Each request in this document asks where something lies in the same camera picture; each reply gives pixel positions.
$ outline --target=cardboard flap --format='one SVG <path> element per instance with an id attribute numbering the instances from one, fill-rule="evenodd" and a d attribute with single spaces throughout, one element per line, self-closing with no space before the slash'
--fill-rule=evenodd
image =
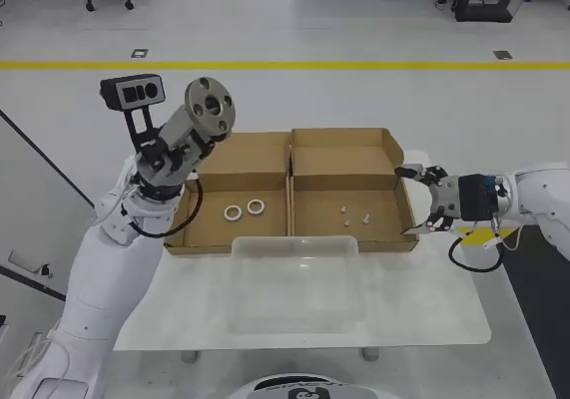
<path id="1" fill-rule="evenodd" d="M 205 192 L 283 190 L 290 133 L 236 133 L 198 167 Z"/>
<path id="2" fill-rule="evenodd" d="M 295 129 L 293 176 L 298 190 L 393 190 L 404 152 L 387 129 Z"/>

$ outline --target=transparent plastic bin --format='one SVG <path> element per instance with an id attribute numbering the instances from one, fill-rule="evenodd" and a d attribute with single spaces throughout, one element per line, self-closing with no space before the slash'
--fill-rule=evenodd
<path id="1" fill-rule="evenodd" d="M 239 237 L 232 261 L 232 332 L 343 332 L 365 315 L 352 236 Z"/>

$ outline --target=yellow floor line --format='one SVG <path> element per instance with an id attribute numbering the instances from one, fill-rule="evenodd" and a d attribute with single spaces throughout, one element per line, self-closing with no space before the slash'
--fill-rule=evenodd
<path id="1" fill-rule="evenodd" d="M 431 70 L 570 71 L 570 62 L 431 61 L 0 61 L 0 70 Z"/>
<path id="2" fill-rule="evenodd" d="M 471 231 L 470 228 L 461 228 L 460 230 L 462 232 Z M 502 238 L 505 238 L 506 236 L 508 236 L 513 231 L 515 231 L 515 228 L 502 228 L 502 230 L 501 230 Z M 462 245 L 469 245 L 469 246 L 479 246 L 479 245 L 483 245 L 484 242 L 487 242 L 487 241 L 493 239 L 494 237 L 495 236 L 493 235 L 493 231 L 490 228 L 479 228 L 474 233 L 472 233 L 470 236 L 465 238 L 461 244 Z"/>

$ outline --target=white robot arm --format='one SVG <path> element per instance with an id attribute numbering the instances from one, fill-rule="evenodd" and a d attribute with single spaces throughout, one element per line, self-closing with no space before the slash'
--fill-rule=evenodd
<path id="1" fill-rule="evenodd" d="M 138 75 L 101 82 L 110 109 L 125 114 L 136 155 L 117 187 L 97 205 L 97 222 L 86 232 L 74 260 L 63 316 L 50 331 L 44 355 L 14 389 L 12 399 L 98 399 L 105 366 L 119 331 L 147 292 L 163 241 L 173 230 L 174 212 L 189 174 L 227 138 L 236 119 L 229 92 L 212 78 L 192 82 L 185 104 L 160 129 L 149 106 L 165 100 L 161 78 Z M 139 133 L 132 112 L 140 110 Z"/>
<path id="2" fill-rule="evenodd" d="M 462 219 L 490 220 L 499 236 L 501 221 L 509 219 L 538 224 L 546 240 L 570 261 L 570 170 L 565 164 L 539 165 L 503 176 L 449 176 L 441 167 L 422 165 L 403 165 L 395 171 L 400 177 L 427 185 L 433 197 L 429 218 L 405 234 L 451 230 L 453 221 Z M 501 263 L 502 243 L 498 243 L 498 251 L 500 259 L 493 267 L 464 268 L 493 270 Z"/>

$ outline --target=open cardboard box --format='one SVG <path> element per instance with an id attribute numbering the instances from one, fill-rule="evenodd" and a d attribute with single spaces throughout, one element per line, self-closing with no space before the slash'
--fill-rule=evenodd
<path id="1" fill-rule="evenodd" d="M 404 152 L 388 130 L 295 129 L 291 162 L 291 235 L 352 235 L 361 252 L 417 245 L 416 235 L 401 234 L 415 221 L 393 171 Z"/>
<path id="2" fill-rule="evenodd" d="M 289 138 L 290 133 L 236 133 L 217 144 L 198 167 L 204 192 L 201 209 L 185 229 L 166 239 L 167 250 L 229 253 L 239 236 L 289 235 Z M 172 228 L 191 214 L 197 199 L 196 185 L 188 182 Z M 265 203 L 260 215 L 247 212 L 248 202 L 254 199 Z M 233 204 L 243 215 L 228 221 L 225 208 Z"/>

